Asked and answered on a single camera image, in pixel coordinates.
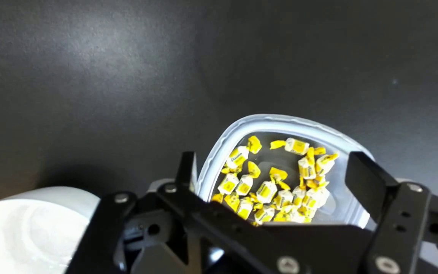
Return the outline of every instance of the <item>white object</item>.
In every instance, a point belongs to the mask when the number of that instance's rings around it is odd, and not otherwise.
[[[65,272],[99,199],[45,188],[0,202],[0,274]]]
[[[353,224],[365,228],[369,221],[368,212],[357,203],[353,194],[343,185],[348,154],[353,151],[365,153],[372,159],[371,153],[348,136],[316,124],[313,121],[280,116],[280,115],[254,115],[235,121],[229,126],[210,151],[196,182],[194,193],[210,202],[216,188],[217,177],[223,162],[229,158],[237,144],[249,135],[278,133],[301,141],[312,141],[325,147],[328,151],[337,151],[339,159],[330,173],[328,191],[331,199],[319,209],[313,224]]]

